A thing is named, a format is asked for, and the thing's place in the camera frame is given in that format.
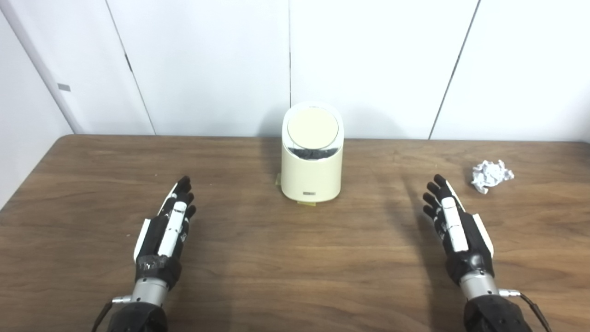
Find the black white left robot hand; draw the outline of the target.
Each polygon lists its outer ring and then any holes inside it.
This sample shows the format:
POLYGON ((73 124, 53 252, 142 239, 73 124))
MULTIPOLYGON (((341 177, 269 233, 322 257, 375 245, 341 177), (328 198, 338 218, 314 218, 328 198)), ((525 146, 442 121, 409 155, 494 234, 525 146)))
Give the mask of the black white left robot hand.
POLYGON ((190 221, 196 213, 188 176, 169 191, 156 216, 145 219, 134 248, 135 281, 155 278, 172 290, 180 279, 180 262, 190 221))

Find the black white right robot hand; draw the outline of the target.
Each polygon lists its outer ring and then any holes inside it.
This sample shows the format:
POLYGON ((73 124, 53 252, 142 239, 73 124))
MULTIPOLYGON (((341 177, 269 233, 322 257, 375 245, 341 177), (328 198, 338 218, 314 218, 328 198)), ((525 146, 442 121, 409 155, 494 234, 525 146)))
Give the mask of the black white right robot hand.
POLYGON ((452 185, 440 174, 428 182, 426 189, 423 211, 441 239, 451 280, 459 285, 470 273, 494 277, 493 244, 481 217, 466 212, 452 185))

